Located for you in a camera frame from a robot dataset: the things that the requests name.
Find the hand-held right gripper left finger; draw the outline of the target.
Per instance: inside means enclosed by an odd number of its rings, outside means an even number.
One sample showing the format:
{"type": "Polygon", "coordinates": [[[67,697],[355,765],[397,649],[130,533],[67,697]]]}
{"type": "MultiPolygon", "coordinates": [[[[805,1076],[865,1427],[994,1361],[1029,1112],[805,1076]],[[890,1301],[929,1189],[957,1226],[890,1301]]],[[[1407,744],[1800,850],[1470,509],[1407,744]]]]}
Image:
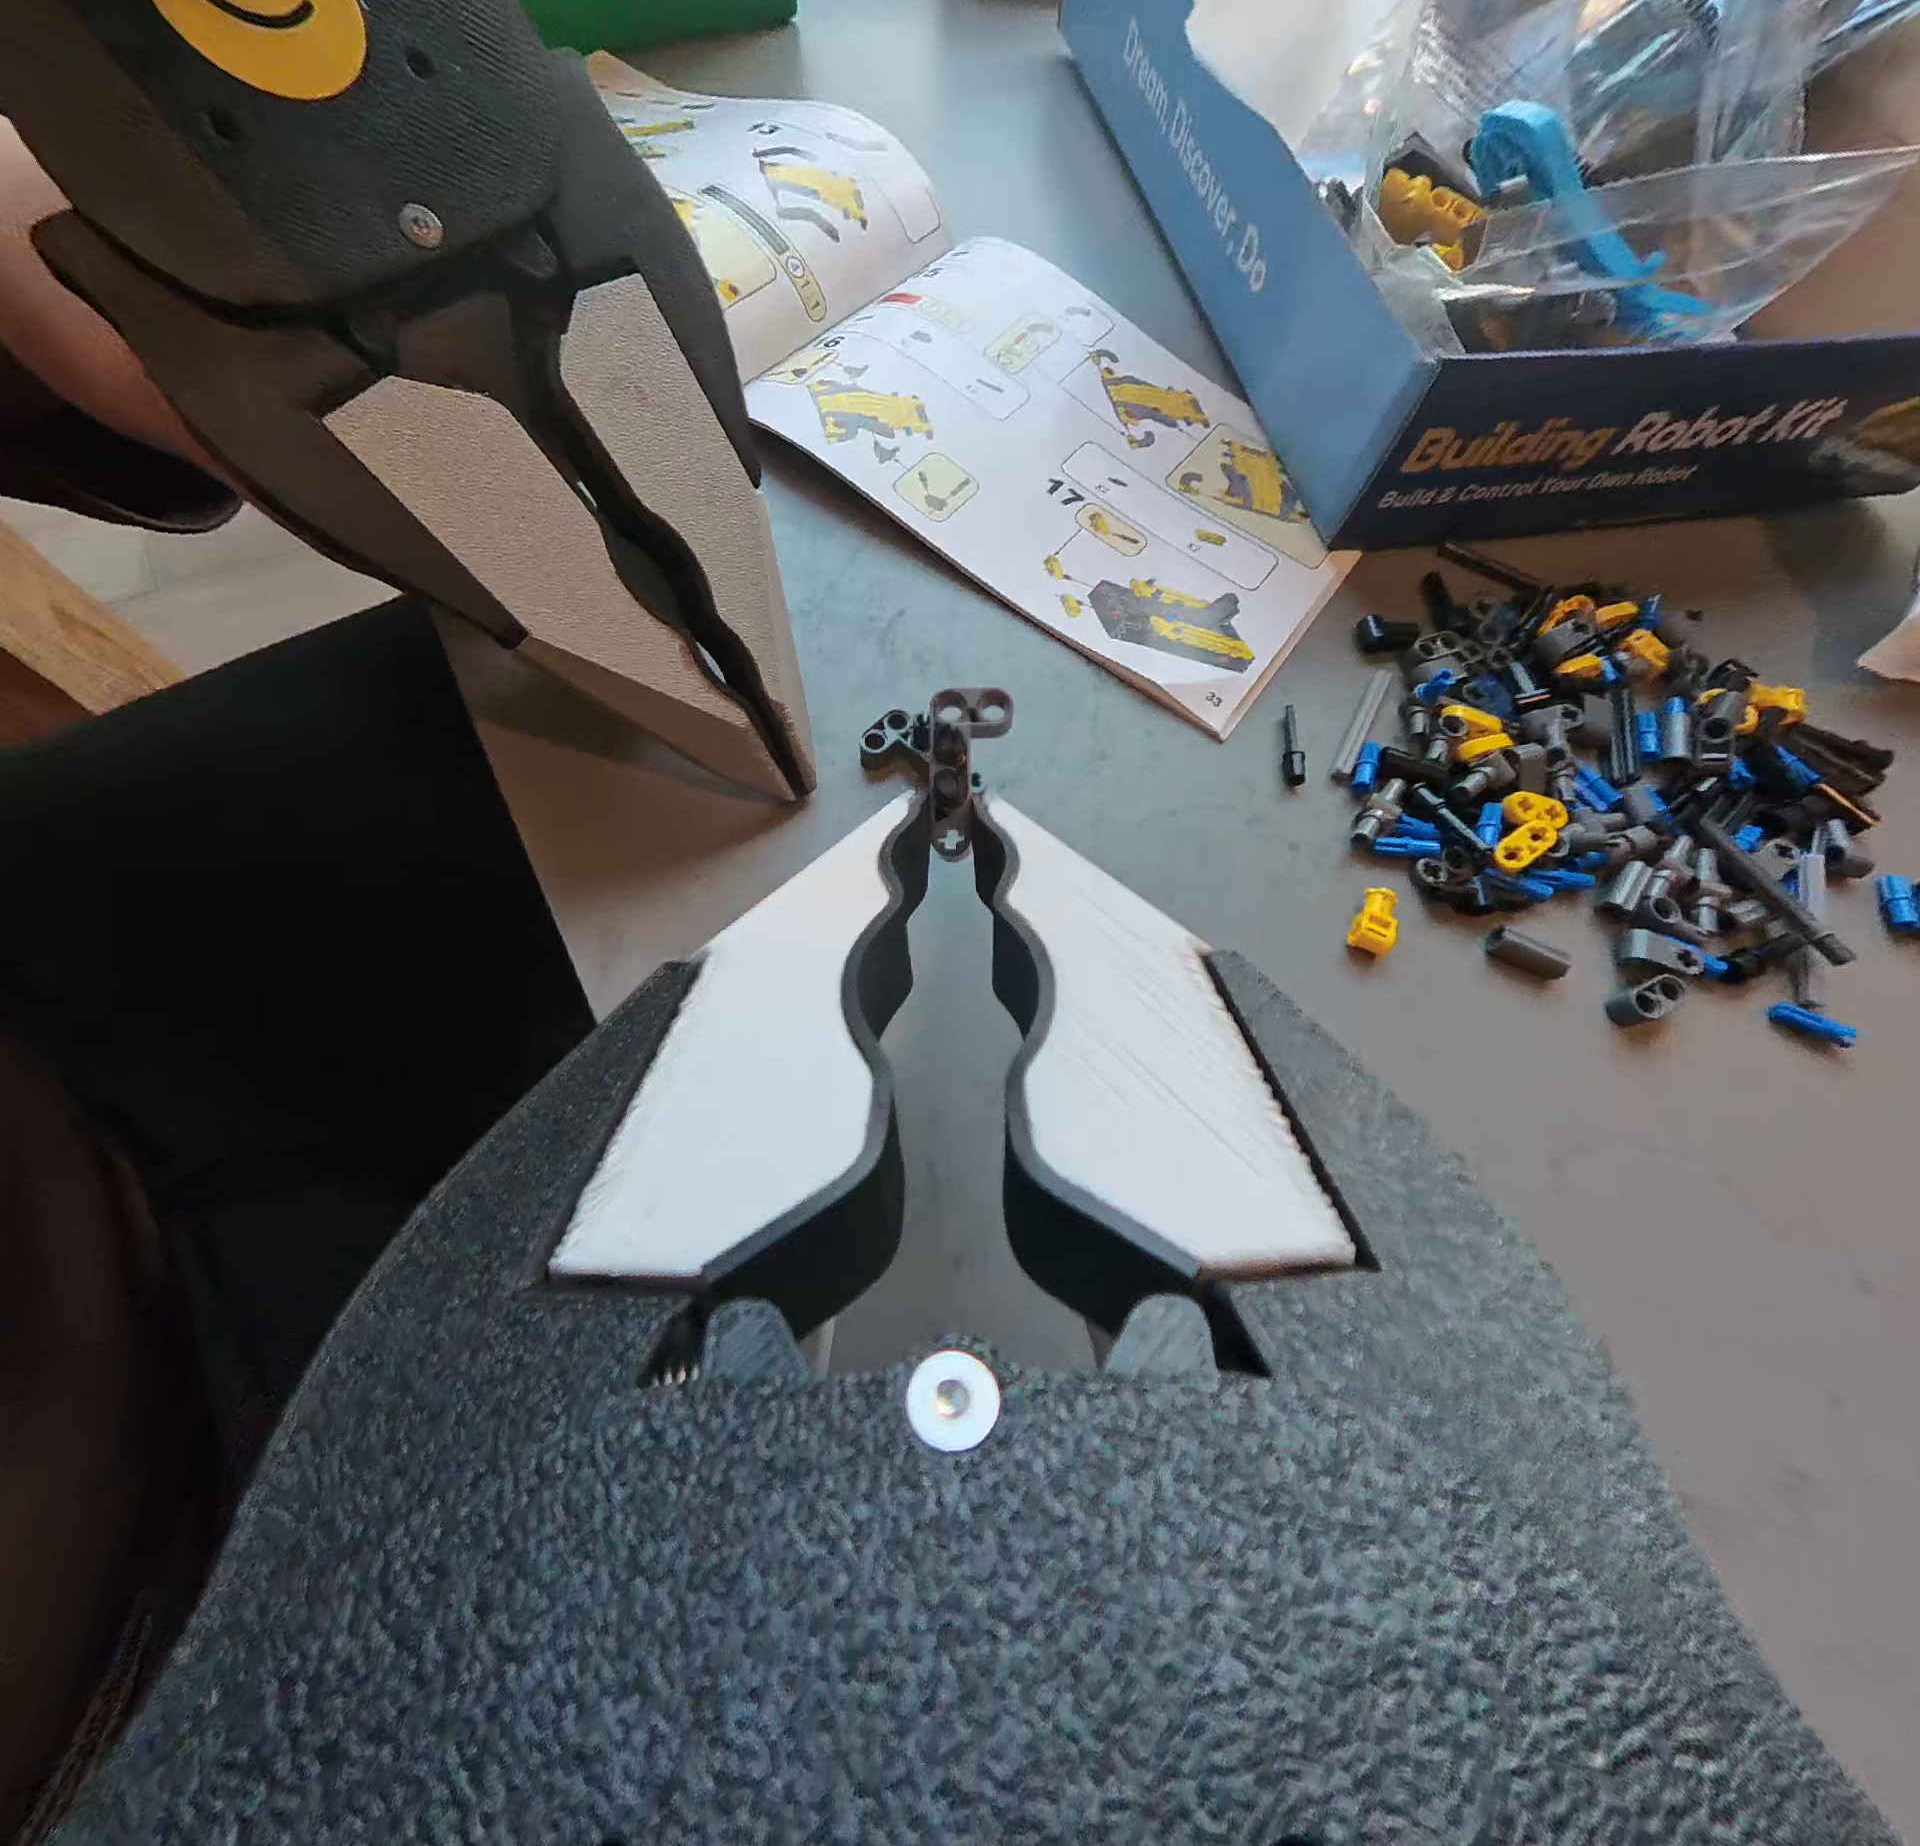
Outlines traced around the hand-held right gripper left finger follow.
{"type": "Polygon", "coordinates": [[[545,1262],[658,1290],[865,1290],[901,1239],[878,1031],[911,988],[922,804],[899,797],[691,962],[545,1262]]]}

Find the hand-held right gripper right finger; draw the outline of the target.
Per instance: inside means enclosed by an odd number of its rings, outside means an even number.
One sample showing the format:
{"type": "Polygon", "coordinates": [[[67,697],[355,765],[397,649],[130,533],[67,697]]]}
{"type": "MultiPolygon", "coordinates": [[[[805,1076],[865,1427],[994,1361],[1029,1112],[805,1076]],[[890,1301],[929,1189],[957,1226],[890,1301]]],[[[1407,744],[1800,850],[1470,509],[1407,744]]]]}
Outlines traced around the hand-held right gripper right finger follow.
{"type": "Polygon", "coordinates": [[[1213,970],[1213,948],[1012,804],[982,804],[977,890],[1006,1074],[1005,1221],[1018,1266],[1097,1333],[1178,1297],[1366,1259],[1334,1182],[1213,970]]]}

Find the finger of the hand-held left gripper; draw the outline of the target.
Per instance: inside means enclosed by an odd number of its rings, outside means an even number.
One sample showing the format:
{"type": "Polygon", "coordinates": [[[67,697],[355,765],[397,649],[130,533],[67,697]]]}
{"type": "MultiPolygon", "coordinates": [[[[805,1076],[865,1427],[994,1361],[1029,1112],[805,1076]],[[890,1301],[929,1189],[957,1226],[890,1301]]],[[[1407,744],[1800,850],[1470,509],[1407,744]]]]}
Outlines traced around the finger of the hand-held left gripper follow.
{"type": "Polygon", "coordinates": [[[365,394],[323,424],[507,609],[523,657],[705,771],[774,800],[797,796],[691,644],[623,585],[600,524],[504,404],[365,394]]]}
{"type": "Polygon", "coordinates": [[[558,363],[571,408],[648,518],[648,551],[663,564],[667,539],[679,546],[672,574],[691,636],[755,718],[790,796],[815,791],[815,734],[768,499],[641,274],[572,298],[558,363]]]}

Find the light grey angled beam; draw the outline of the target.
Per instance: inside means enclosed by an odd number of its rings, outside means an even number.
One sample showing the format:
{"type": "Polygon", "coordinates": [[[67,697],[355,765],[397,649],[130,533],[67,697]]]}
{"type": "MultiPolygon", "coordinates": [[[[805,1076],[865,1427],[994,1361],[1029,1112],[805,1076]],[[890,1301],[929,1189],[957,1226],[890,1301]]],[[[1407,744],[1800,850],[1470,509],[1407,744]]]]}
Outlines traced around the light grey angled beam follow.
{"type": "Polygon", "coordinates": [[[1012,697],[998,685],[940,688],[927,708],[929,845],[943,861],[972,850],[972,744],[1012,728],[1012,697]]]}

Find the grey desk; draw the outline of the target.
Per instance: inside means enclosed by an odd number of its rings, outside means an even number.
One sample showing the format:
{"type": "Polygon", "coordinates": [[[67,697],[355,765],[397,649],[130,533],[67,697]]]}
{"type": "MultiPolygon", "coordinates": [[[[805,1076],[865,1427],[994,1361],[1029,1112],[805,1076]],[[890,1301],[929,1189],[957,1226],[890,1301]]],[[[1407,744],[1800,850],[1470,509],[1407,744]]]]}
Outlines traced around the grey desk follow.
{"type": "MultiPolygon", "coordinates": [[[[635,60],[735,98],[854,107],[920,159],[957,236],[1037,251],[1199,375],[1220,346],[1087,103],[1049,0],[797,0],[774,35],[635,60]]],[[[497,779],[572,970],[605,1018],[698,952],[890,791],[861,730],[946,683],[1005,683],[1018,718],[994,787],[1097,867],[1235,948],[1396,1088],[1558,1271],[1630,1380],[1644,1427],[1740,1620],[1839,1762],[1918,1843],[1918,956],[1851,897],[1865,963],[1837,976],[1860,1045],[1821,1060],[1744,999],[1655,1031],[1602,1018],[1606,953],[1570,905],[1570,976],[1492,970],[1418,905],[1386,963],[1346,953],[1366,867],[1342,857],[1327,761],[1366,683],[1352,621],[1413,610],[1426,555],[1355,564],[1226,744],[946,574],[826,472],[768,447],[765,488],[820,758],[776,812],[706,790],[652,739],[445,624],[497,779]],[[1308,782],[1278,775],[1297,706],[1308,782]]],[[[1488,542],[1537,579],[1619,569],[1709,617],[1717,653],[1805,679],[1905,761],[1882,836],[1918,865],[1918,688],[1859,672],[1906,609],[1918,495],[1769,521],[1488,542]]],[[[1087,1336],[1006,1251],[1002,1081],[1018,1031],[988,988],[992,922],[935,865],[915,984],[885,1045],[901,1080],[908,1228],[837,1324],[836,1368],[977,1333],[1033,1365],[1087,1336]]]]}

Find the building instruction booklet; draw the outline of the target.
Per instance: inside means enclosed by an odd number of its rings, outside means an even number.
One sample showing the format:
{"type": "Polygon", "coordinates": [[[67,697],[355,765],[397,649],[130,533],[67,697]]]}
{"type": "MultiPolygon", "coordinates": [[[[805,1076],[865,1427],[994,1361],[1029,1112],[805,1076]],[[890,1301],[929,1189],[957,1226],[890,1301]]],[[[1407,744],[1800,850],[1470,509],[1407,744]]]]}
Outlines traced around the building instruction booklet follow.
{"type": "Polygon", "coordinates": [[[849,107],[590,77],[706,268],[749,418],[1093,663],[1226,742],[1352,555],[1253,404],[1045,255],[957,244],[849,107]]]}

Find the person's black trousers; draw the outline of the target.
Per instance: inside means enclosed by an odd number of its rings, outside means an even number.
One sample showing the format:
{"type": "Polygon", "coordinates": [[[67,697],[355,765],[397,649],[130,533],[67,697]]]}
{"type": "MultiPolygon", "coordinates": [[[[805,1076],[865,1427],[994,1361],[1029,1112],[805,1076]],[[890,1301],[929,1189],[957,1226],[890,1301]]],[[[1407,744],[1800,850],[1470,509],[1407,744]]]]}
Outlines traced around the person's black trousers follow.
{"type": "Polygon", "coordinates": [[[144,1189],[214,1506],[433,1184],[590,1031],[417,604],[4,753],[4,1041],[144,1189]]]}

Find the light grey ribbed axle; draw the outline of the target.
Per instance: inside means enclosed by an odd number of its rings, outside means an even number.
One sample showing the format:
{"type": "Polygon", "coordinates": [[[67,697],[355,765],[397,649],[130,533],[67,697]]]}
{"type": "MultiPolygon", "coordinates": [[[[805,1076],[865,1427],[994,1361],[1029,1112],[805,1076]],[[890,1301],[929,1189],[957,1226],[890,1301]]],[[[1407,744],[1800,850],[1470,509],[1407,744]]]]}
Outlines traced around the light grey ribbed axle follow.
{"type": "Polygon", "coordinates": [[[1327,768],[1334,782],[1352,782],[1355,768],[1362,761],[1362,747],[1373,739],[1379,714],[1393,697],[1396,683],[1400,678],[1390,666],[1379,666],[1366,679],[1358,701],[1346,719],[1346,730],[1338,739],[1338,756],[1332,758],[1332,768],[1327,768]]]}

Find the pile of mixed building pieces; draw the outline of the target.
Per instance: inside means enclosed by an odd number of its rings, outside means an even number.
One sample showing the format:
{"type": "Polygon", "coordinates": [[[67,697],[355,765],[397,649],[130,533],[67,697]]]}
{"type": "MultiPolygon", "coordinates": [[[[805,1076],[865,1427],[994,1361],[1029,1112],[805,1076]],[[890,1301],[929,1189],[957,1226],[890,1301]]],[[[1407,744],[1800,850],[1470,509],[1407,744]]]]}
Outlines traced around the pile of mixed building pieces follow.
{"type": "Polygon", "coordinates": [[[1602,941],[1616,1028],[1744,999],[1798,1050],[1851,1053],[1837,976],[1866,953],[1842,907],[1859,897],[1918,956],[1918,867],[1878,850],[1902,747],[1717,653],[1704,610],[1665,589],[1549,582],[1457,542],[1442,562],[1469,579],[1426,570],[1413,610],[1352,624],[1366,679],[1400,683],[1338,790],[1400,931],[1418,905],[1470,926],[1492,970],[1554,988],[1570,948],[1547,919],[1570,905],[1602,941]]]}

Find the blue kit box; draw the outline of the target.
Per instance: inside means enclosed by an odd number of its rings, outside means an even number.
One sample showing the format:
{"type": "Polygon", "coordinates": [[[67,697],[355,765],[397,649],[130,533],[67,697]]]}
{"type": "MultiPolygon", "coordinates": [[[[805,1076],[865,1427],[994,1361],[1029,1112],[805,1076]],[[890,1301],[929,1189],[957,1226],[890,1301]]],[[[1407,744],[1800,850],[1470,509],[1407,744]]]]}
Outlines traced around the blue kit box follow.
{"type": "Polygon", "coordinates": [[[1192,0],[1063,0],[1117,153],[1318,533],[1342,550],[1751,518],[1918,483],[1918,197],[1751,330],[1426,356],[1192,0]]]}

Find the person's brown sweater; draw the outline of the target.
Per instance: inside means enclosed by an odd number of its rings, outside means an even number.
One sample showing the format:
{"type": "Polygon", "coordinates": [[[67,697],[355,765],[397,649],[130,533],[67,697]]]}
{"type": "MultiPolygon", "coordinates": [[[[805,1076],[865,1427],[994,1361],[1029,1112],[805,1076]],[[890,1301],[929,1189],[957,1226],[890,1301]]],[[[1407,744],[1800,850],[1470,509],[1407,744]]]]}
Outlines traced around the person's brown sweater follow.
{"type": "Polygon", "coordinates": [[[4,1843],[39,1843],[206,1555],[198,1371],[129,1159],[4,1041],[4,1843]]]}

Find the white paper sheet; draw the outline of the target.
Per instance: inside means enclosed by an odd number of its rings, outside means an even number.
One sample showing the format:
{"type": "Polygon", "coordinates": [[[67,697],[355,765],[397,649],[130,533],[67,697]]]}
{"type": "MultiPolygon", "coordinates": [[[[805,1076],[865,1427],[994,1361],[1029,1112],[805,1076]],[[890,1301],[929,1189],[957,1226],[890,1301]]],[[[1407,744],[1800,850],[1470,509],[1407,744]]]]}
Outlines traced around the white paper sheet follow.
{"type": "Polygon", "coordinates": [[[1426,0],[1193,0],[1193,60],[1292,156],[1362,121],[1400,74],[1426,0]]]}

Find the blue curved plastic part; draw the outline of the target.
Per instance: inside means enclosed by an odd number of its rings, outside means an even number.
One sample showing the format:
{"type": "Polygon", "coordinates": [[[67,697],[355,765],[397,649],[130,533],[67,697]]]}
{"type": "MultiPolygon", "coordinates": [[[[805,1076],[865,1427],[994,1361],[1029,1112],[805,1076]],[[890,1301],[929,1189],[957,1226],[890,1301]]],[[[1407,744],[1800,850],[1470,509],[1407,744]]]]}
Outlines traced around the blue curved plastic part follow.
{"type": "Polygon", "coordinates": [[[1473,274],[1505,284],[1543,274],[1562,289],[1606,296],[1616,325],[1640,340],[1709,336],[1709,298],[1665,280],[1665,251],[1636,251],[1627,241],[1551,107],[1505,101],[1480,112],[1469,165],[1478,190],[1492,201],[1478,234],[1473,274]]]}

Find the clear bag of kit parts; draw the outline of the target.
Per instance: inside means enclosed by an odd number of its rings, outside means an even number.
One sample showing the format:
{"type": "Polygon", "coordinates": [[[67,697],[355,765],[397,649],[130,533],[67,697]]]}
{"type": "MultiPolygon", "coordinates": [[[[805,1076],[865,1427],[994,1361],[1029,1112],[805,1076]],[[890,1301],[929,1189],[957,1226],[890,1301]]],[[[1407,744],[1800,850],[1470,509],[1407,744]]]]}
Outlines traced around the clear bag of kit parts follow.
{"type": "Polygon", "coordinates": [[[1918,144],[1813,153],[1811,85],[1918,19],[1918,0],[1426,0],[1362,121],[1297,156],[1386,311],[1426,356],[1714,346],[1740,336],[1892,201],[1918,144]],[[1585,180],[1665,280],[1709,298],[1702,340],[1640,340],[1606,296],[1473,274],[1492,203],[1469,142],[1505,101],[1551,107],[1585,180]]]}

